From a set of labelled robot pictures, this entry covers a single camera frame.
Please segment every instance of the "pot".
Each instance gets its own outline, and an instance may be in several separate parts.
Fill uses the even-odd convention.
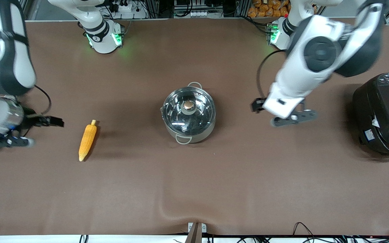
[[[204,140],[216,123],[214,101],[198,82],[172,92],[160,110],[168,132],[183,145]]]

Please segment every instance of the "white sticker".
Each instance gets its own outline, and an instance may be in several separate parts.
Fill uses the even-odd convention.
[[[373,135],[372,129],[364,131],[364,134],[366,134],[367,141],[375,139],[375,135]]]

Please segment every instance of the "yellow corn cob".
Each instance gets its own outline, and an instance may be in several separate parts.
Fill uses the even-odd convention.
[[[79,161],[83,161],[93,144],[94,137],[97,132],[96,120],[93,120],[91,125],[86,126],[83,133],[82,141],[79,147]]]

